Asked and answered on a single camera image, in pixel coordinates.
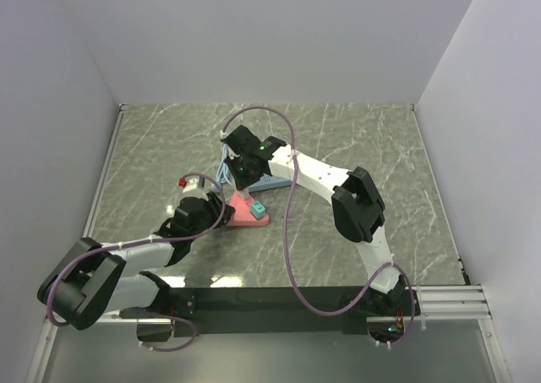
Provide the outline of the light blue power strip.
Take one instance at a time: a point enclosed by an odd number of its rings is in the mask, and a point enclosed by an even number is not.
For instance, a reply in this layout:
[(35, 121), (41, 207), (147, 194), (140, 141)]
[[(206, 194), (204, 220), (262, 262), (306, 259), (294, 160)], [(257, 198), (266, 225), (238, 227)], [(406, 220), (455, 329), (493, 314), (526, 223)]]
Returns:
[(249, 186), (249, 192), (278, 189), (283, 187), (289, 187), (290, 185), (291, 181), (288, 179), (264, 175), (259, 181)]

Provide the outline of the pink triangular power strip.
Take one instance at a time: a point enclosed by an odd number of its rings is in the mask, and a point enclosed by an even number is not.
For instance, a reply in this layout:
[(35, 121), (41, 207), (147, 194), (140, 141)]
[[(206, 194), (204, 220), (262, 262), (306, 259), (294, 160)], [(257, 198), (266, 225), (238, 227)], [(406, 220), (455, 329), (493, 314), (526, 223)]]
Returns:
[(245, 201), (239, 195), (237, 191), (234, 191), (232, 198), (229, 201), (229, 205), (235, 210), (228, 221), (229, 227), (264, 227), (268, 224), (270, 217), (266, 212), (264, 218), (257, 220), (250, 214), (250, 206), (256, 201), (252, 196), (252, 200)]

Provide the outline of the teal USB charger plug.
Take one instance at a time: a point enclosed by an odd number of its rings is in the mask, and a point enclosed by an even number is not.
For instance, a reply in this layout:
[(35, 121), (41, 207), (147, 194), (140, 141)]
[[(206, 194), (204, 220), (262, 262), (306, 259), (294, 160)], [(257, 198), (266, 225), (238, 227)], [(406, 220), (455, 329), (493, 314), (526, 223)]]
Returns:
[(266, 215), (266, 208), (258, 201), (254, 201), (250, 206), (250, 214), (257, 220), (260, 220)]

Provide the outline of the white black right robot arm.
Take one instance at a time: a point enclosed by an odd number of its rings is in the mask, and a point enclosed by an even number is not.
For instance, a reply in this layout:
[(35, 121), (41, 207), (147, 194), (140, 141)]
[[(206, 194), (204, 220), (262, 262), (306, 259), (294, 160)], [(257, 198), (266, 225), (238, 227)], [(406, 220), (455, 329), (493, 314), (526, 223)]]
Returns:
[(234, 185), (245, 190), (264, 175), (288, 179), (331, 205), (336, 230), (355, 244), (369, 280), (345, 309), (359, 305), (370, 315), (394, 315), (402, 301), (414, 302), (408, 279), (394, 262), (385, 235), (385, 203), (369, 172), (333, 167), (276, 137), (260, 140), (240, 125), (221, 133), (230, 150), (227, 164)]

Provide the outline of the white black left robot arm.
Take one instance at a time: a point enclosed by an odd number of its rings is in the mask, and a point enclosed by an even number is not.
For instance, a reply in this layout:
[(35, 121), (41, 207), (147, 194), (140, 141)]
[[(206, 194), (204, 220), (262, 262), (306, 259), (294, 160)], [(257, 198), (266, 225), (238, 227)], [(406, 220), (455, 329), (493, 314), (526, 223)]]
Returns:
[(195, 238), (227, 225), (234, 213), (232, 206), (209, 192), (204, 198), (181, 199), (173, 216), (139, 246), (129, 241), (118, 248), (81, 238), (40, 285), (37, 299), (47, 304), (53, 284), (60, 279), (49, 307), (63, 319), (62, 326), (79, 331), (115, 310), (141, 308), (151, 317), (163, 315), (171, 288), (150, 269), (177, 264)]

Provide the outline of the white plug adapter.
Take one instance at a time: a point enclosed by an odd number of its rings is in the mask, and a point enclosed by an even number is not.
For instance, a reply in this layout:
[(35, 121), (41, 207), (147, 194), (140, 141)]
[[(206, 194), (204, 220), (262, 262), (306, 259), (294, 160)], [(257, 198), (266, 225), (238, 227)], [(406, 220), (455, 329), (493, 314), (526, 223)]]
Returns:
[(252, 200), (252, 196), (247, 189), (239, 190), (238, 195), (245, 201)]

